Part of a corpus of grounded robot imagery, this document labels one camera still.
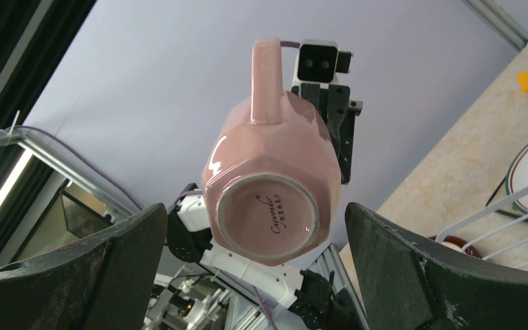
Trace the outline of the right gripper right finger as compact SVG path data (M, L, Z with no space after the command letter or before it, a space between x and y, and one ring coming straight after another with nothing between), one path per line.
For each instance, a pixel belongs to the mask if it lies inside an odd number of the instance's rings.
M371 329L528 329L528 272L451 250L358 203L344 218Z

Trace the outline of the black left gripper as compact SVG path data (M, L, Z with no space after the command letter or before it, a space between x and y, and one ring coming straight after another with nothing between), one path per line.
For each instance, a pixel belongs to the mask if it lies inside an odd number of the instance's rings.
M341 184L351 179L355 120L362 112L363 102L351 100L349 87L303 82L291 88L291 92L307 100L317 108L328 129L341 171Z

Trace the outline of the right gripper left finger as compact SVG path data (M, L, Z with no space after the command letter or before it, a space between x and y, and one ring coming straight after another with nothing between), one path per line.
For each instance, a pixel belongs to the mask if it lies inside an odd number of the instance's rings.
M166 231L157 203L0 267L0 329L141 329Z

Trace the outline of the pink white mug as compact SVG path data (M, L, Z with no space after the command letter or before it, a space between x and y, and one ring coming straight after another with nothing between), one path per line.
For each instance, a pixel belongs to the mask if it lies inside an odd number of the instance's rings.
M215 241L276 266L327 240L341 172L317 108L283 87L279 38L253 45L251 85L214 143L203 193Z

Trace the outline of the white wire dish rack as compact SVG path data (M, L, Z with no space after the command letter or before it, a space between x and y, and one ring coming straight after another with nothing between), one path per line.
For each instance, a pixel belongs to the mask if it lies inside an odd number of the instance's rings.
M448 226L434 240L441 244L460 234L482 260L528 271L528 186Z

